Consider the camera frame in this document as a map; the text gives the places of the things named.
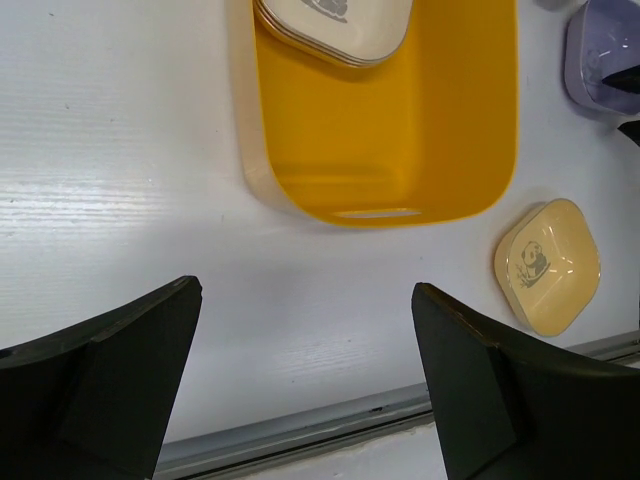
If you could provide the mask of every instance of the panda illustration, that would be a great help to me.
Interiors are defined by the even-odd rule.
[[[347,23],[347,0],[302,0],[314,10],[341,23]]]
[[[527,243],[522,251],[524,268],[518,267],[519,277],[523,287],[531,288],[546,273],[551,264],[542,252],[542,246],[538,242]]]

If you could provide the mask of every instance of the lavender plastic bowl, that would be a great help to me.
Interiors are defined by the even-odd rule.
[[[577,103],[596,110],[638,115],[640,95],[602,83],[640,64],[640,4],[633,0],[589,0],[567,32],[564,79]]]

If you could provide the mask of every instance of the white table surface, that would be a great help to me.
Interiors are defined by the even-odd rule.
[[[3,6],[0,346],[197,275],[204,304],[167,441],[423,382],[410,312],[419,281],[517,325],[493,248],[528,206],[555,197],[582,208],[602,281],[550,341],[638,328],[640,150],[619,119],[565,96],[577,2],[520,1],[520,155],[504,199],[474,219],[387,231],[325,226],[251,196],[222,0]]]

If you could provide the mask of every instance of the yellow plastic bin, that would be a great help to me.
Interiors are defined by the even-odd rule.
[[[414,0],[381,65],[333,65],[230,0],[245,176],[263,202],[347,227],[447,222],[496,203],[515,170],[514,0]]]

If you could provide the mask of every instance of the small square bowl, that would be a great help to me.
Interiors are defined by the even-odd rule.
[[[599,111],[637,115],[640,95],[602,83],[640,64],[640,3],[589,0],[567,30],[564,78],[571,98]]]
[[[372,67],[407,34],[413,0],[254,0],[258,19],[292,46],[338,65]]]
[[[600,258],[575,203],[533,209],[496,250],[495,274],[523,325],[545,337],[564,332],[600,283]]]

